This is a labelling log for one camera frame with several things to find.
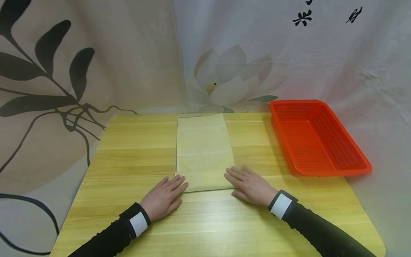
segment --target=lotus flower print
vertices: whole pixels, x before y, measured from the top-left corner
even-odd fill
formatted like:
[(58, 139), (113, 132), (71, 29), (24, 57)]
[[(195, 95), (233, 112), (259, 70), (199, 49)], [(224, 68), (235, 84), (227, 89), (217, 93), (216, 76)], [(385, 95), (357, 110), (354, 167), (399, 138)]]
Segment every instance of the lotus flower print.
[(271, 55), (246, 63), (245, 53), (235, 45), (218, 55), (206, 51), (194, 68), (188, 88), (190, 112), (245, 112), (267, 110), (287, 76), (272, 74)]

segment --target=hand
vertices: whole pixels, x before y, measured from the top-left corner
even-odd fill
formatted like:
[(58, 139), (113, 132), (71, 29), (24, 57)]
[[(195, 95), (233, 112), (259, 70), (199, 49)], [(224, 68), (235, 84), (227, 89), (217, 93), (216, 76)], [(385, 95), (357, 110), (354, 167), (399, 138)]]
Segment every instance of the hand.
[(224, 177), (236, 187), (231, 195), (244, 201), (268, 207), (278, 193), (277, 189), (245, 165), (242, 169), (227, 168), (226, 172)]
[(166, 176), (141, 200), (140, 205), (151, 222), (167, 216), (181, 204), (181, 198), (177, 197), (188, 187), (188, 182), (180, 186), (184, 180), (184, 176), (176, 175), (169, 181)]

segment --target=towel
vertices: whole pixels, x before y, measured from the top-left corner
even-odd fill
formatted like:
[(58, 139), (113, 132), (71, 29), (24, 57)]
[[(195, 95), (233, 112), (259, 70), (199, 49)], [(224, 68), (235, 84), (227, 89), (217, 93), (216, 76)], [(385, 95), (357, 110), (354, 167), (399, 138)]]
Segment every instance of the towel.
[(223, 114), (177, 122), (176, 174), (186, 177), (185, 192), (233, 188), (224, 177), (234, 157)]

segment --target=table surface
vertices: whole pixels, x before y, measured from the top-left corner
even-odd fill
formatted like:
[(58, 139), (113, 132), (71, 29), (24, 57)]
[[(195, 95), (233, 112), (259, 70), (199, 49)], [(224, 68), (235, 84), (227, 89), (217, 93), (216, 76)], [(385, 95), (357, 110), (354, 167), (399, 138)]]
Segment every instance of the table surface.
[[(68, 256), (118, 218), (164, 176), (175, 172), (177, 117), (116, 116), (107, 126), (54, 245)], [(277, 189), (384, 256), (381, 238), (345, 178), (289, 174), (270, 113), (225, 113), (236, 166), (245, 163)], [(320, 256), (296, 230), (232, 190), (184, 193), (183, 203), (119, 256)]]

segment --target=basket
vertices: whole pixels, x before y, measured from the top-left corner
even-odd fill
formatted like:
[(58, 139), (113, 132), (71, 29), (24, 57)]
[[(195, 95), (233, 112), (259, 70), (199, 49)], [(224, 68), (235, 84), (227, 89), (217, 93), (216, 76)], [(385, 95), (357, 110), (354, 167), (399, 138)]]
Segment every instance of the basket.
[(371, 164), (327, 104), (321, 101), (273, 101), (274, 128), (293, 176), (354, 176)]

